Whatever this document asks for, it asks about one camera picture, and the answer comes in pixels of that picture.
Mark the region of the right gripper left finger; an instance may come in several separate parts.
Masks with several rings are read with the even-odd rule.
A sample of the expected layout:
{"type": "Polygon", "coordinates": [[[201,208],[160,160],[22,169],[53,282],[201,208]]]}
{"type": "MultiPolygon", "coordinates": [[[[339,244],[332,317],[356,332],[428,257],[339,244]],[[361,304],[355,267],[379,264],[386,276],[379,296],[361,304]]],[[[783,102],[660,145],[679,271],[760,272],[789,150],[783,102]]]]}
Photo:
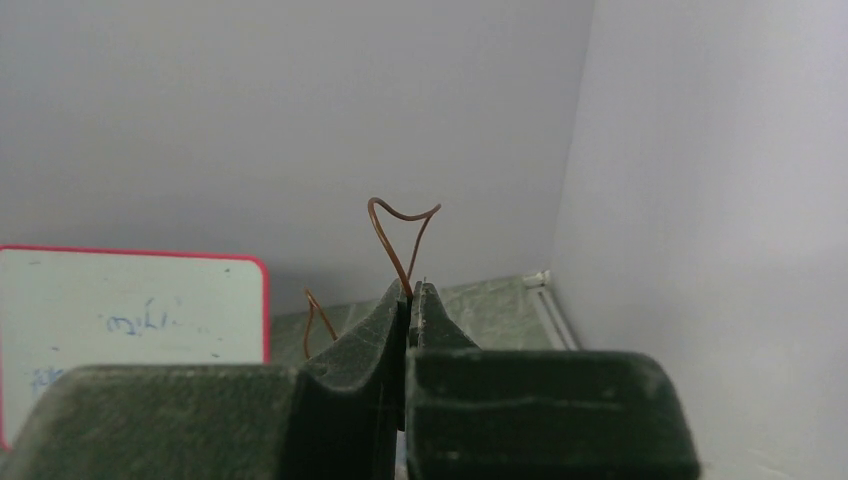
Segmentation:
{"type": "Polygon", "coordinates": [[[283,364],[93,365],[50,386],[5,479],[390,479],[408,301],[393,283],[321,353],[283,364]]]}

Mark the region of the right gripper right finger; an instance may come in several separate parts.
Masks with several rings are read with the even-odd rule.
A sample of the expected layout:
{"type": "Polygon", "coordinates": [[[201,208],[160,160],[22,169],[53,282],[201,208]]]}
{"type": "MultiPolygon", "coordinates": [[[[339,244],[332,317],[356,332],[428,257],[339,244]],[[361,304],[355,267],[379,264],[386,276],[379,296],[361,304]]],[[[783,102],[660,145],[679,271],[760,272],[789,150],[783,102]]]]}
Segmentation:
{"type": "Polygon", "coordinates": [[[489,350],[430,283],[411,307],[406,465],[413,479],[697,479],[674,384],[636,352],[489,350]]]}

